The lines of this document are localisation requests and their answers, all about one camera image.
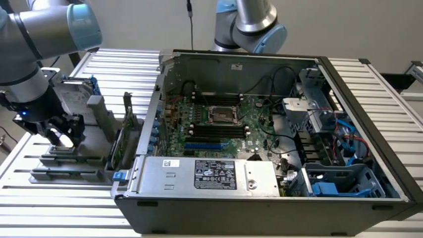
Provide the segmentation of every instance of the open computer chassis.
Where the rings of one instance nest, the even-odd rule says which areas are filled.
[[[113,190],[137,232],[354,236],[422,210],[327,57],[175,50],[161,70]]]

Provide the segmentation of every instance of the blue latch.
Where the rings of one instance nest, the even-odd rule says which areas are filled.
[[[318,197],[367,197],[371,193],[371,189],[361,192],[338,192],[333,182],[317,182],[311,188]]]
[[[127,172],[115,172],[113,180],[115,182],[125,182],[127,177]]]

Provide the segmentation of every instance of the electrical wire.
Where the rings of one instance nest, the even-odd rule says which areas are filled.
[[[302,127],[305,127],[305,124],[306,124],[307,120],[311,118],[311,116],[313,116],[318,111],[321,111],[321,110],[333,111],[333,109],[330,109],[330,108],[309,109],[309,111],[315,111],[315,112],[313,112],[310,115],[307,115],[306,119],[305,119],[303,122],[302,122]]]
[[[357,141],[361,141],[363,144],[365,144],[365,147],[366,147],[366,157],[369,157],[369,153],[370,153],[370,149],[369,149],[369,144],[367,144],[367,141],[358,137],[357,135],[354,136],[354,140]]]
[[[233,120],[230,120],[230,119],[227,119],[227,118],[222,118],[222,117],[218,116],[215,113],[211,113],[211,112],[210,112],[210,114],[214,115],[215,117],[221,118],[222,120],[226,120],[226,121],[229,121],[229,122],[234,122]]]
[[[51,66],[48,66],[50,68],[55,66],[55,64],[58,63],[58,60],[61,59],[61,56],[57,57],[55,61],[53,62]]]
[[[249,115],[249,113],[251,113],[253,111],[254,111],[254,108],[250,109],[250,110],[246,112],[246,114],[245,114],[238,120],[242,120],[242,119]]]
[[[183,86],[181,87],[181,94],[179,95],[185,95],[185,88],[186,88],[186,85],[187,83],[193,83],[194,85],[197,85],[197,82],[194,80],[186,80],[185,83],[183,83]]]
[[[338,117],[337,117],[337,113],[333,109],[330,108],[318,108],[318,109],[310,109],[310,110],[317,110],[313,114],[310,114],[309,118],[321,110],[329,110],[329,111],[333,111],[334,113],[334,117],[335,117],[335,130],[334,132],[337,133],[338,131]],[[334,139],[334,146],[333,146],[333,154],[334,154],[334,159],[337,159],[337,153],[335,153],[335,144],[337,144],[337,140]]]
[[[294,68],[290,67],[290,66],[286,66],[286,65],[285,65],[285,66],[281,66],[281,67],[275,70],[275,72],[274,72],[274,74],[273,74],[273,77],[271,77],[271,79],[273,79],[271,94],[275,93],[275,77],[277,77],[277,74],[278,74],[279,70],[282,70],[282,69],[290,69],[290,71],[293,72],[293,75],[294,75],[294,78],[293,78],[293,87],[295,86],[295,83],[301,81],[299,76],[298,76],[298,74],[295,73]]]
[[[193,27],[193,5],[191,5],[191,0],[187,0],[187,12],[189,12],[190,23],[191,23],[191,50],[194,51],[194,27]]]
[[[249,89],[249,90],[246,90],[245,92],[243,92],[243,94],[247,94],[247,93],[250,93],[257,87],[258,87],[258,85],[261,84],[261,82],[263,81],[263,79],[273,79],[269,75],[265,75],[261,79],[259,79],[259,81],[257,82],[257,84]]]
[[[294,152],[294,151],[298,151],[298,149],[294,149],[294,150],[290,150],[290,151],[283,152],[283,153],[275,152],[275,151],[274,151],[274,145],[275,145],[275,142],[277,142],[278,140],[279,140],[279,139],[277,139],[277,140],[273,141],[271,146],[270,146],[270,149],[269,149],[274,154],[277,154],[277,155],[285,155],[285,154],[289,154],[289,153],[291,153],[291,152]]]
[[[193,17],[190,16],[190,23],[191,23],[191,50],[194,51],[194,27],[193,27]]]
[[[261,112],[258,118],[261,118],[261,116],[263,115],[265,109],[267,109],[271,105],[275,107],[275,106],[278,106],[278,105],[282,105],[282,103],[270,104],[269,106],[266,106],[266,107],[262,109],[262,112]],[[295,142],[295,139],[294,139],[291,136],[289,136],[289,135],[282,135],[282,134],[275,134],[275,133],[270,133],[269,131],[266,131],[266,130],[263,129],[262,126],[259,126],[259,128],[261,128],[261,130],[262,130],[267,135],[282,136],[282,137],[286,137],[286,138],[291,139],[291,140]]]
[[[11,139],[15,141],[15,143],[18,144],[18,140],[14,138],[14,136],[11,136],[11,134],[8,133],[7,129],[0,126],[0,128],[4,130],[4,132],[7,133],[7,135],[11,137]]]
[[[27,0],[27,4],[28,4],[28,6],[30,6],[30,10],[31,10],[31,11],[32,11],[32,7],[34,7],[34,4],[35,4],[36,1],[38,1],[38,0],[34,0],[32,4],[30,5],[30,0]]]

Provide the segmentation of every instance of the sticker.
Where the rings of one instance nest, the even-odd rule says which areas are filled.
[[[179,160],[163,160],[163,167],[179,167]]]
[[[197,189],[237,190],[235,161],[197,160]]]
[[[233,70],[243,70],[243,65],[242,64],[233,64],[231,69]]]

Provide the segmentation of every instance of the black cable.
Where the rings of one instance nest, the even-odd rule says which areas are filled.
[[[0,128],[4,130],[4,132],[7,133],[7,135],[11,137],[11,139],[16,142],[16,144],[18,144],[18,140],[11,136],[11,134],[8,133],[8,131],[7,131],[7,129],[3,127],[3,126],[0,126]]]
[[[258,87],[258,85],[261,84],[261,82],[263,81],[263,79],[273,79],[271,77],[269,77],[267,75],[265,75],[262,78],[261,78],[261,80],[257,82],[257,84],[246,91],[246,92],[243,92],[243,94],[247,94],[247,93],[250,93],[251,92],[251,90],[254,90],[257,87]]]
[[[183,86],[181,87],[181,94],[179,95],[185,95],[185,88],[186,88],[186,85],[187,83],[193,83],[194,85],[197,85],[197,82],[194,80],[186,80],[185,83],[183,83]]]
[[[191,0],[187,0],[187,11],[191,23],[191,50],[194,51],[194,27],[193,27],[193,5]]]
[[[277,74],[278,74],[279,70],[282,70],[282,69],[290,69],[290,70],[291,70],[291,72],[293,72],[293,74],[294,74],[294,82],[293,82],[293,87],[294,87],[294,86],[295,86],[295,83],[299,82],[301,79],[299,79],[298,74],[295,73],[294,68],[290,67],[290,66],[281,66],[281,67],[277,69],[277,71],[274,72],[274,74],[273,74],[273,84],[274,84],[274,87],[275,87],[275,77],[277,77]]]
[[[51,64],[51,66],[48,66],[50,68],[55,66],[55,64],[58,63],[59,58],[61,58],[61,56],[57,57],[54,63]]]
[[[194,30],[193,30],[193,17],[190,17],[191,22],[191,50],[194,51]]]
[[[32,4],[31,4],[31,6],[30,6],[30,1],[27,0],[27,4],[28,4],[28,6],[30,6],[30,10],[31,10],[31,11],[32,11],[34,4],[35,4],[36,1],[38,1],[38,0],[34,0]]]
[[[275,152],[275,151],[274,151],[274,144],[275,144],[277,141],[278,141],[278,139],[273,141],[271,146],[270,146],[270,151],[271,151],[274,154],[277,154],[277,155],[285,155],[285,154],[287,154],[287,153],[291,153],[291,152],[294,152],[294,151],[298,151],[298,149],[294,149],[294,150],[290,150],[290,151],[283,152],[283,153]]]
[[[14,14],[14,8],[8,0],[0,0],[0,6],[8,14]]]
[[[274,106],[274,108],[278,106],[278,105],[282,105],[283,103],[277,103],[277,104],[271,104],[273,106]],[[266,110],[266,108],[269,108],[271,105],[269,105],[267,107],[265,107],[263,108],[263,110],[262,110],[262,112],[261,112],[261,114],[259,114],[259,117],[258,118],[261,118],[261,116],[263,115],[263,112],[265,112],[265,110]],[[273,135],[273,136],[282,136],[282,137],[286,137],[286,138],[290,138],[294,142],[295,142],[295,139],[291,137],[291,136],[289,136],[289,135],[282,135],[282,134],[274,134],[274,133],[270,133],[270,132],[267,132],[265,129],[263,129],[263,127],[262,126],[259,126],[259,128],[261,128],[261,130],[267,134],[267,135]]]

